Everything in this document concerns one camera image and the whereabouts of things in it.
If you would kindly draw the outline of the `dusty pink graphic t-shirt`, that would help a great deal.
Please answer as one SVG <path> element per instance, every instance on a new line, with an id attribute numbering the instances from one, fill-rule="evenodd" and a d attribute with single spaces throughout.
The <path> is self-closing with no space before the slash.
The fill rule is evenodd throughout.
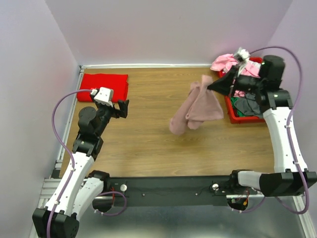
<path id="1" fill-rule="evenodd" d="M 186 129 L 198 129 L 204 122 L 224 118 L 222 107 L 212 90 L 207 87 L 213 83 L 211 76 L 203 75 L 201 82 L 193 82 L 184 103 L 169 123 L 169 130 L 182 135 Z"/>

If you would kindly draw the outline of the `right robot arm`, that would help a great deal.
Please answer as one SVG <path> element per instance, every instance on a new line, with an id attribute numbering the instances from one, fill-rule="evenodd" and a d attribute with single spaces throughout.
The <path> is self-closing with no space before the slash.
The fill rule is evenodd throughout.
<path id="1" fill-rule="evenodd" d="M 317 174 L 309 171 L 302 157 L 291 114 L 295 107 L 289 92 L 280 87 L 284 59 L 264 56 L 258 77 L 241 75 L 240 68 L 245 66 L 246 59 L 239 57 L 238 62 L 208 89 L 224 96 L 236 90 L 255 95 L 271 138 L 274 172 L 235 170 L 228 181 L 228 189 L 233 194 L 239 194 L 246 187 L 251 187 L 266 197 L 301 195 L 316 183 Z"/>

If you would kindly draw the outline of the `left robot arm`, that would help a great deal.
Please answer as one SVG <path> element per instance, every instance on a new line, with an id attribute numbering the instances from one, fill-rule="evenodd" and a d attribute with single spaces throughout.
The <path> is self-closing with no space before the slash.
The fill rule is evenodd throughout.
<path id="1" fill-rule="evenodd" d="M 127 198 L 115 191 L 108 173 L 88 172 L 103 145 L 101 135 L 111 118 L 126 118 L 129 101 L 114 105 L 96 102 L 96 107 L 84 107 L 78 115 L 79 131 L 69 152 L 70 161 L 55 192 L 42 208 L 35 209 L 32 220 L 40 238 L 74 238 L 79 230 L 79 221 L 86 209 L 98 196 L 122 197 L 123 207 Z"/>

